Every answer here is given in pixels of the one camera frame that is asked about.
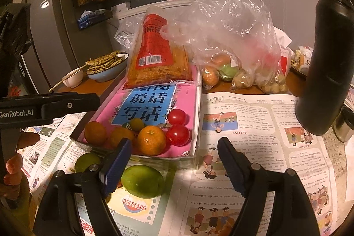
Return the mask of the person's left hand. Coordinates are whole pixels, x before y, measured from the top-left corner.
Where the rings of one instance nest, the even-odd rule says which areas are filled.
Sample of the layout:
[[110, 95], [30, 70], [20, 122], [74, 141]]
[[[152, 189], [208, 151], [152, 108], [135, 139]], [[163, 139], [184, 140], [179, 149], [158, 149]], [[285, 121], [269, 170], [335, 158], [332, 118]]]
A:
[[[34, 132], [22, 132], [17, 144], [18, 149], [24, 149], [29, 146], [35, 145], [39, 142], [40, 136]], [[16, 153], [6, 163], [7, 173], [2, 178], [1, 182], [1, 196], [16, 200], [20, 194], [20, 183], [22, 181], [23, 158], [20, 154]]]

